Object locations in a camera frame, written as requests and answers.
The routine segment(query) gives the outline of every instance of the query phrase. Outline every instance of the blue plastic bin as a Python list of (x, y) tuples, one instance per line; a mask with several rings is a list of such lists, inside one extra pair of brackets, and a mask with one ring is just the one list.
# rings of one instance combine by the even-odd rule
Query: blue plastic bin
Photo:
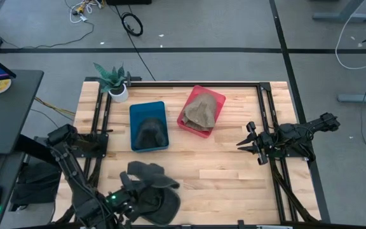
[[(139, 125), (147, 118), (158, 118), (166, 127), (167, 145), (157, 148), (136, 149), (133, 147), (138, 135)], [(135, 104), (130, 106), (130, 127), (131, 127), (131, 149), (137, 153), (167, 149), (169, 147), (168, 126), (166, 122), (165, 103), (148, 102), (145, 104)]]

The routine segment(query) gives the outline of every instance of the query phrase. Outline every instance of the red plastic bin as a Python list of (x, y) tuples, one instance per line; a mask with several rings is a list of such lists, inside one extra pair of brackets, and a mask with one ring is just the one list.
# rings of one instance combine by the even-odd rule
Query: red plastic bin
[(184, 108), (186, 108), (186, 106), (189, 105), (197, 97), (197, 95), (202, 94), (202, 93), (208, 93), (210, 95), (213, 95), (215, 100), (217, 101), (217, 110), (215, 111), (215, 116), (214, 116), (215, 122), (217, 123), (217, 119), (220, 115), (222, 106), (224, 105), (224, 103), (226, 101), (226, 97), (224, 95), (221, 95), (221, 94), (217, 93), (217, 92), (213, 92), (212, 90), (209, 90), (207, 88), (203, 88), (199, 85), (196, 85), (196, 86), (193, 87), (193, 90), (191, 91), (190, 96), (186, 101), (186, 104), (184, 105), (182, 111), (180, 112), (179, 117), (177, 118), (177, 125), (180, 128), (182, 128), (184, 130), (187, 130), (187, 131), (190, 131), (190, 132), (192, 132), (192, 133), (194, 133), (194, 134), (196, 134), (200, 137), (207, 138), (207, 137), (210, 136), (213, 129), (211, 129), (210, 131), (195, 130), (195, 129), (192, 129), (190, 127), (185, 126), (183, 121), (182, 121)]

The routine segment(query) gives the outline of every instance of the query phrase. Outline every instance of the gray cloth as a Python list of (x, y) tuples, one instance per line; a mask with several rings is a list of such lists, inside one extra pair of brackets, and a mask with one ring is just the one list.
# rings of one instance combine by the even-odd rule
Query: gray cloth
[(159, 118), (146, 118), (138, 129), (135, 149), (150, 149), (169, 145), (168, 130)]
[(217, 101), (213, 95), (203, 93), (184, 108), (183, 123), (200, 131), (210, 131), (215, 125)]
[[(134, 175), (145, 184), (150, 185), (139, 193), (140, 211), (145, 212), (140, 216), (156, 226), (169, 225), (180, 207), (180, 197), (174, 190), (179, 188), (180, 184), (166, 176), (164, 168), (155, 163), (148, 165), (137, 161), (130, 162), (127, 174)], [(160, 206), (159, 200), (156, 198), (158, 196), (163, 199)]]

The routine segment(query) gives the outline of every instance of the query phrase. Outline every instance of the dark gray cloth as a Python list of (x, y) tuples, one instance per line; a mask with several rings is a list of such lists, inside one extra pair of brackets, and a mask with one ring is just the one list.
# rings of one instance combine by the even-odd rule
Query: dark gray cloth
[(48, 163), (26, 166), (14, 187), (11, 203), (27, 205), (54, 202), (60, 175), (60, 171)]
[(174, 189), (179, 188), (180, 184), (166, 176), (164, 168), (155, 163), (148, 165), (142, 162), (130, 162), (127, 174), (134, 175), (150, 185), (139, 193), (139, 206), (143, 211), (141, 216), (156, 226), (169, 225), (179, 211), (180, 197)]
[(168, 144), (165, 124), (158, 118), (147, 118), (139, 125), (138, 135), (133, 146), (135, 149), (150, 149)]
[(213, 95), (203, 93), (184, 108), (183, 123), (200, 131), (210, 131), (215, 125), (217, 101)]

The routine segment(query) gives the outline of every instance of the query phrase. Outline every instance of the white cable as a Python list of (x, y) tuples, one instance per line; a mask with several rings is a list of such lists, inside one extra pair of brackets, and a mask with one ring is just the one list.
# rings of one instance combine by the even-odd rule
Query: white cable
[(73, 21), (72, 20), (72, 16), (73, 16), (73, 14), (72, 14), (72, 12), (73, 12), (73, 9), (74, 9), (74, 7), (76, 7), (76, 6), (78, 6), (78, 5), (81, 5), (81, 4), (83, 4), (84, 3), (84, 0), (82, 0), (82, 2), (81, 3), (78, 3), (78, 4), (75, 4), (74, 6), (72, 6), (71, 7), (71, 10), (70, 10), (70, 22), (71, 23), (79, 23), (79, 22), (82, 22), (83, 20), (78, 20), (78, 21)]
[(342, 34), (344, 33), (344, 30), (348, 24), (348, 22), (351, 20), (351, 18), (353, 17), (353, 15), (355, 14), (355, 12), (358, 11), (359, 8), (361, 8), (362, 6), (362, 3), (361, 5), (349, 16), (347, 22), (344, 24), (344, 27), (342, 28), (341, 30), (341, 33), (340, 33), (340, 37), (338, 38), (338, 42), (337, 42), (337, 46), (335, 46), (335, 56), (337, 57), (337, 60), (338, 62), (340, 63), (340, 65), (342, 65), (343, 67), (345, 67), (346, 69), (351, 69), (351, 70), (358, 70), (358, 69), (365, 69), (366, 66), (363, 66), (363, 67), (348, 67), (348, 66), (345, 66), (343, 63), (341, 63), (341, 60), (340, 58), (338, 57), (338, 53), (337, 53), (337, 49), (338, 49), (338, 46), (340, 45), (340, 40), (341, 40), (341, 37), (342, 37)]
[[(74, 6), (72, 6), (71, 7), (71, 10), (70, 10), (70, 22), (71, 23), (79, 23), (79, 22), (82, 22), (83, 21), (83, 19), (80, 19), (80, 20), (78, 20), (78, 21), (73, 21), (73, 19), (72, 19), (72, 16), (73, 16), (73, 14), (72, 14), (72, 12), (73, 12), (73, 9), (76, 7), (76, 6), (79, 6), (79, 5), (81, 5), (81, 4), (83, 4), (83, 3), (85, 3), (86, 2), (86, 0), (82, 0), (82, 2), (81, 3), (78, 3), (78, 4), (75, 4)], [(87, 12), (88, 13), (93, 13), (93, 8), (91, 7), (91, 5), (92, 6), (96, 6), (97, 4), (95, 4), (95, 3), (91, 3), (91, 2), (89, 2), (89, 3), (87, 3), (86, 4), (86, 9), (87, 9)]]

